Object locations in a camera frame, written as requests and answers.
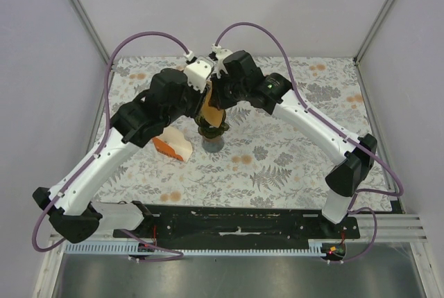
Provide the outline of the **brown paper coffee filter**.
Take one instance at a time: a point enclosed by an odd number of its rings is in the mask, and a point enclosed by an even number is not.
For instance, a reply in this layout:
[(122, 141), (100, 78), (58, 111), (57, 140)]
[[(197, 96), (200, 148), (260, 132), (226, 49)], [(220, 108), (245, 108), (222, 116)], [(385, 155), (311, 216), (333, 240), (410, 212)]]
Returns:
[(200, 110), (200, 115), (213, 127), (219, 128), (223, 122), (225, 111), (210, 105), (212, 88), (208, 90), (205, 101)]

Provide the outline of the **dark glass dripper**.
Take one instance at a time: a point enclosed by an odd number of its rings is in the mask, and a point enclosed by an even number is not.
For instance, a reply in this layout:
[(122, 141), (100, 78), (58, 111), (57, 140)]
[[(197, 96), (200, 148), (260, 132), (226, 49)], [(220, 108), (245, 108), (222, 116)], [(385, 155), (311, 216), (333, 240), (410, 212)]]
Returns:
[(205, 120), (205, 118), (200, 115), (194, 119), (195, 123), (198, 126), (198, 133), (202, 137), (206, 139), (215, 139), (217, 137), (221, 137), (225, 132), (227, 132), (230, 129), (230, 126), (225, 122), (226, 119), (226, 112), (225, 110), (222, 111), (222, 120), (221, 124), (218, 127), (214, 127), (211, 125), (208, 121)]

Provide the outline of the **orange coffee filter box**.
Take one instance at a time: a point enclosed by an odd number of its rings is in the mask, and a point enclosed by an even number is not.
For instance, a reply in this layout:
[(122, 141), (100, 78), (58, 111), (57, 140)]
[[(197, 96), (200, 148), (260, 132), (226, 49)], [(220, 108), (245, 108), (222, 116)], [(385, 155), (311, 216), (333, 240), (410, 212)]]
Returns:
[(152, 138), (155, 149), (178, 161), (188, 162), (193, 152), (191, 142), (186, 140), (184, 134), (174, 127), (164, 128), (161, 135)]

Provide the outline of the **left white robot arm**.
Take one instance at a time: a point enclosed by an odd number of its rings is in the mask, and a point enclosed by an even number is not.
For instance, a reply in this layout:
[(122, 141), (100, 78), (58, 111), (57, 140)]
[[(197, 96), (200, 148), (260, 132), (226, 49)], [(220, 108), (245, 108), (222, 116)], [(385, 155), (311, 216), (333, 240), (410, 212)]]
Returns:
[(184, 70), (163, 69), (150, 87), (123, 104), (110, 119), (100, 143), (61, 182), (39, 187), (33, 198), (52, 227), (70, 243), (98, 231), (127, 229), (148, 236), (153, 221), (141, 202), (93, 203), (92, 198), (122, 163), (181, 116), (195, 117), (208, 92), (212, 71), (195, 64)]

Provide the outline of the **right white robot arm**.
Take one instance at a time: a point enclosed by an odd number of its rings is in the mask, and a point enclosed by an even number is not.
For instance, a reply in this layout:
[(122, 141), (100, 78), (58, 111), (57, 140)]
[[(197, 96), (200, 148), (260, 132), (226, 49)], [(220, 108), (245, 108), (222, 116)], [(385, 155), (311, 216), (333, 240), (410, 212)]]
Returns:
[(289, 80), (278, 73), (265, 76), (244, 50), (232, 52), (217, 46), (210, 59), (216, 65), (211, 77), (211, 106), (228, 109), (246, 101), (297, 128), (333, 163), (325, 178), (330, 190), (317, 227), (322, 236), (335, 237), (343, 229), (342, 220), (353, 195), (374, 165), (376, 138), (352, 133), (314, 106), (303, 105)]

